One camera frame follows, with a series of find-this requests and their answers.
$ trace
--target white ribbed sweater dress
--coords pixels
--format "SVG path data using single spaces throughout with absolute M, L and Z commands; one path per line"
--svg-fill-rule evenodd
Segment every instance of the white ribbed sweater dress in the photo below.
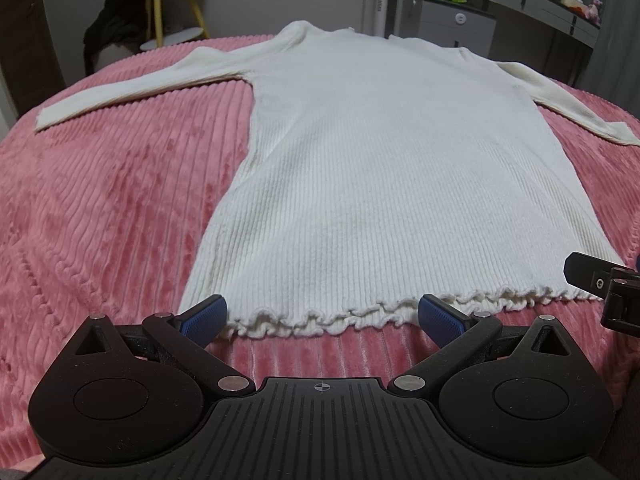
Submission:
M 415 321 L 425 293 L 464 312 L 583 298 L 572 251 L 619 262 L 534 101 L 640 142 L 523 65 L 305 22 L 229 53 L 91 88 L 38 129 L 169 89 L 254 86 L 247 158 L 215 210 L 180 310 L 226 297 L 229 329 L 314 335 Z

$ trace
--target wooden door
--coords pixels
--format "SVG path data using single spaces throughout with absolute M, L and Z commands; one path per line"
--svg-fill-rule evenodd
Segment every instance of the wooden door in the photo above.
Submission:
M 42 0 L 0 0 L 0 66 L 20 115 L 65 87 Z

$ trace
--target bed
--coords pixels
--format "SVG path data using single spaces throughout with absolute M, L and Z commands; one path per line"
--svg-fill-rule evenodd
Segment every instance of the bed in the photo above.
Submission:
M 200 45 L 228 51 L 266 39 L 207 40 L 141 54 L 46 104 L 164 68 Z M 640 137 L 640 122 L 631 115 L 570 91 Z M 30 394 L 88 314 L 104 312 L 114 323 L 130 324 L 177 310 L 209 218 L 247 153 L 252 105 L 252 88 L 230 80 L 97 110 L 35 136 L 39 107 L 0 144 L 0 466 L 28 466 L 40 453 L 26 415 Z M 640 150 L 540 111 L 613 248 L 635 267 Z M 498 316 L 505 324 L 529 325 L 539 314 L 562 321 L 620 406 L 638 367 L 638 342 L 601 327 L 597 301 L 552 302 Z M 235 336 L 209 349 L 257 384 L 270 375 L 380 376 L 386 383 L 436 347 L 415 326 L 387 324 L 348 328 L 340 336 Z

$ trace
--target crosshair marking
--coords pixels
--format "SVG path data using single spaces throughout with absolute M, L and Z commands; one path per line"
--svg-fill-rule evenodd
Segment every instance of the crosshair marking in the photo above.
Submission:
M 329 388 L 332 388 L 332 386 L 329 386 L 327 383 L 318 383 L 314 386 L 314 389 L 321 393 L 326 392 Z

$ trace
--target gray curtain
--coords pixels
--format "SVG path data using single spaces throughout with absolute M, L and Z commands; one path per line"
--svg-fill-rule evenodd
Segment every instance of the gray curtain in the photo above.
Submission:
M 640 0 L 603 1 L 602 29 L 578 86 L 640 118 Z

